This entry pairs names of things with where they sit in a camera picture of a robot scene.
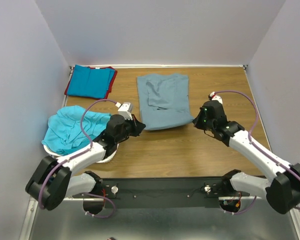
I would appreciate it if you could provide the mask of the grey-blue t shirt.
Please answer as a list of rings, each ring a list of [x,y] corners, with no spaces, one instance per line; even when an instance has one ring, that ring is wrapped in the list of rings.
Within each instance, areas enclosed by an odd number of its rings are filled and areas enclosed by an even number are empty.
[[[137,77],[139,114],[147,131],[190,124],[189,78],[187,75],[147,74]]]

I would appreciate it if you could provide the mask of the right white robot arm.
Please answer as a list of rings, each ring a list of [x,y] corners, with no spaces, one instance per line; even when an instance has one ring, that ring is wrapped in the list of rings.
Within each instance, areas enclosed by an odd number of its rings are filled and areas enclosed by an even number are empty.
[[[205,102],[193,124],[199,130],[210,131],[214,139],[241,153],[264,175],[257,177],[232,170],[217,185],[222,194],[245,192],[260,197],[280,214],[300,204],[300,164],[292,165],[281,159],[255,141],[239,123],[228,121],[222,103]]]

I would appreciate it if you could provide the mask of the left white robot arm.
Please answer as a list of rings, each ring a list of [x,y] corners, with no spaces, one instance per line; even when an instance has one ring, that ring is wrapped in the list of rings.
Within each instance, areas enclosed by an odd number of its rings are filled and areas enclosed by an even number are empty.
[[[89,174],[74,176],[78,171],[93,163],[114,155],[118,144],[129,137],[137,137],[146,125],[133,115],[125,119],[122,115],[112,115],[105,130],[92,143],[72,154],[52,158],[44,157],[30,180],[25,191],[38,201],[42,209],[55,209],[65,197],[85,192],[94,198],[100,194],[101,185]]]

